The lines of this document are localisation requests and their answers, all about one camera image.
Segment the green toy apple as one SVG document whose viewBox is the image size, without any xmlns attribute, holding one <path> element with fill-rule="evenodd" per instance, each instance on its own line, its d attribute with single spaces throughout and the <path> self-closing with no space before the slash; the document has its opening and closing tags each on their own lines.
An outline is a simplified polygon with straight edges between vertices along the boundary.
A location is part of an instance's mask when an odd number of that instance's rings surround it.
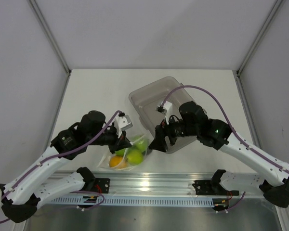
<svg viewBox="0 0 289 231">
<path fill-rule="evenodd" d="M 124 157 L 128 153 L 128 148 L 115 151 L 115 155 Z"/>
</svg>

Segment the clear dotted zip top bag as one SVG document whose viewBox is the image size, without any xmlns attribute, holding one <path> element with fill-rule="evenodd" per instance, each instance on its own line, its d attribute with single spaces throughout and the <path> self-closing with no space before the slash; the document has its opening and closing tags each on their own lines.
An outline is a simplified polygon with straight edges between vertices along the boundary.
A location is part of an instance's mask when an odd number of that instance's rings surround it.
<svg viewBox="0 0 289 231">
<path fill-rule="evenodd" d="M 99 168 L 114 171 L 130 171 L 142 164 L 151 154 L 149 138 L 145 134 L 135 135 L 130 138 L 131 147 L 105 153 L 97 165 Z"/>
</svg>

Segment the green bumpy toy guava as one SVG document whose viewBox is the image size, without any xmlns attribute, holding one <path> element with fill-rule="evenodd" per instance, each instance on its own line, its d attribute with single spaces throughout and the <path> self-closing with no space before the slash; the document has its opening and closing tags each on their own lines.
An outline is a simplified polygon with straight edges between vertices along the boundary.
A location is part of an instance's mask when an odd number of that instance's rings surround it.
<svg viewBox="0 0 289 231">
<path fill-rule="evenodd" d="M 149 140 L 146 136 L 137 135 L 132 137 L 131 141 L 133 142 L 134 147 L 140 150 L 142 153 L 148 148 Z"/>
</svg>

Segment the orange toy fruit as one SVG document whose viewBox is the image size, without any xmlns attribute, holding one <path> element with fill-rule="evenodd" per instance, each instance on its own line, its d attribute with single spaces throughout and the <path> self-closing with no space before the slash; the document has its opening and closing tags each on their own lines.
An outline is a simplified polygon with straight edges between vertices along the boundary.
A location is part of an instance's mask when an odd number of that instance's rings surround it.
<svg viewBox="0 0 289 231">
<path fill-rule="evenodd" d="M 123 156 L 113 156 L 109 160 L 109 167 L 116 169 L 123 169 L 128 166 L 127 161 L 123 158 Z"/>
</svg>

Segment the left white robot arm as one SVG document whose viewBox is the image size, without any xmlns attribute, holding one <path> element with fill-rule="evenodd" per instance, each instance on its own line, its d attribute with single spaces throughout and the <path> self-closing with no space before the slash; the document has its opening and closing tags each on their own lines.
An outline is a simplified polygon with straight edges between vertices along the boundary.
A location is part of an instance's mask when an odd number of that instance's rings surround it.
<svg viewBox="0 0 289 231">
<path fill-rule="evenodd" d="M 62 166 L 86 152 L 89 145 L 108 146 L 114 153 L 131 147 L 126 130 L 132 127 L 128 115 L 116 111 L 108 122 L 99 111 L 90 111 L 80 122 L 62 130 L 50 146 L 24 173 L 7 184 L 0 184 L 0 211 L 8 220 L 20 223 L 33 216 L 49 201 L 68 193 L 101 194 L 98 179 L 87 167 L 56 181 L 45 181 Z"/>
</svg>

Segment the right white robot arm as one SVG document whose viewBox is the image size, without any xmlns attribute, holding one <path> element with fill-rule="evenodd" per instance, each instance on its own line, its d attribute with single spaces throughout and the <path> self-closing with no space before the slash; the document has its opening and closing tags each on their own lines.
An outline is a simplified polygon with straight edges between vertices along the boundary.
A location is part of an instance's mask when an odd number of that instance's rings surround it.
<svg viewBox="0 0 289 231">
<path fill-rule="evenodd" d="M 172 103 L 160 103 L 156 110 L 164 119 L 155 127 L 155 137 L 149 149 L 167 152 L 178 138 L 195 137 L 203 145 L 228 154 L 255 171 L 237 174 L 218 169 L 210 180 L 194 181 L 197 195 L 239 195 L 240 192 L 262 194 L 270 203 L 289 206 L 289 163 L 272 157 L 242 138 L 227 123 L 209 118 L 193 101 L 179 107 L 181 118 L 172 114 Z"/>
</svg>

